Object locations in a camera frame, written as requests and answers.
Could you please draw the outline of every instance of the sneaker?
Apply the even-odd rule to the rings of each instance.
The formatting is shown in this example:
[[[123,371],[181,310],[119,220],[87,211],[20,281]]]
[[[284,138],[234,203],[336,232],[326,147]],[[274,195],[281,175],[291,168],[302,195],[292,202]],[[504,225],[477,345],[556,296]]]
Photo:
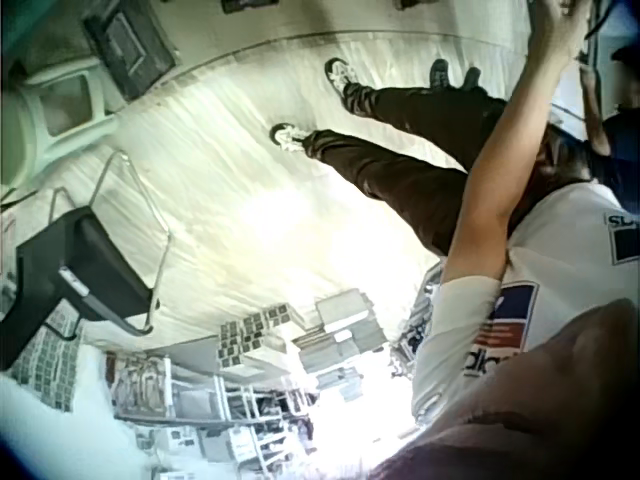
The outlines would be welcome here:
[[[432,90],[443,90],[451,86],[449,82],[449,62],[443,58],[439,58],[429,72],[429,84]]]
[[[279,123],[269,132],[271,141],[285,152],[304,152],[302,141],[311,135],[290,123]]]
[[[327,80],[340,98],[344,98],[344,89],[350,83],[358,83],[356,71],[341,58],[332,58],[324,64]]]
[[[469,91],[474,88],[478,88],[480,85],[478,81],[480,80],[480,75],[482,72],[478,67],[471,67],[467,70],[467,74],[464,76],[464,82],[462,83],[461,90]]]

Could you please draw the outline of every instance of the dark pants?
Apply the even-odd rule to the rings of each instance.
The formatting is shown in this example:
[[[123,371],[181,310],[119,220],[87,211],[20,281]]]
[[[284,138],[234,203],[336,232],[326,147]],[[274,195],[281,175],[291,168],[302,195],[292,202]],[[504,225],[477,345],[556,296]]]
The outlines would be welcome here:
[[[388,123],[434,143],[469,171],[506,102],[489,97],[481,88],[374,90],[351,84],[345,89],[344,105],[355,115]],[[582,144],[572,138],[559,129],[547,129],[544,161],[536,164],[513,214],[511,231],[549,193],[588,180],[580,167]],[[310,158],[332,166],[365,195],[386,202],[427,249],[437,255],[448,254],[466,173],[331,130],[313,132],[303,143]]]

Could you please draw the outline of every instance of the white wall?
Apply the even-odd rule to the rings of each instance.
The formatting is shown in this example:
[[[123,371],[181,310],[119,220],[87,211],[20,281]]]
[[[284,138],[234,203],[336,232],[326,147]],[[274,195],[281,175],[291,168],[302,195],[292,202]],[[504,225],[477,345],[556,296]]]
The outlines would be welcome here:
[[[73,412],[41,403],[0,376],[0,433],[33,473],[47,480],[148,480],[147,456],[135,435],[113,419],[104,354],[80,347]]]

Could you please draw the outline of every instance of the white sneaker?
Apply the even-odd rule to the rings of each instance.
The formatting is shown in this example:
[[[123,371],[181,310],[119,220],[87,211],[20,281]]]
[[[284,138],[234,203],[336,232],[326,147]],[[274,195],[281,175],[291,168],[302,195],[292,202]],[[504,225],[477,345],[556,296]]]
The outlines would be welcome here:
[[[341,58],[332,58],[324,64],[324,73],[340,98],[344,98],[344,88],[350,83],[359,83],[356,71]]]
[[[302,141],[311,135],[311,132],[300,130],[290,123],[279,123],[269,132],[271,141],[285,152],[304,152]]]

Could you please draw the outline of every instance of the sleeve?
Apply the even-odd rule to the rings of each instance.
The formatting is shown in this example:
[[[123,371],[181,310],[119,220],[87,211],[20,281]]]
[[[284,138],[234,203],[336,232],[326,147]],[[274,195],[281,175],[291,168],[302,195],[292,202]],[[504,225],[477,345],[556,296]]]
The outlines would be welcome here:
[[[436,294],[431,334],[416,355],[412,412],[420,416],[444,395],[464,367],[467,353],[500,293],[498,280],[473,276],[445,283]]]

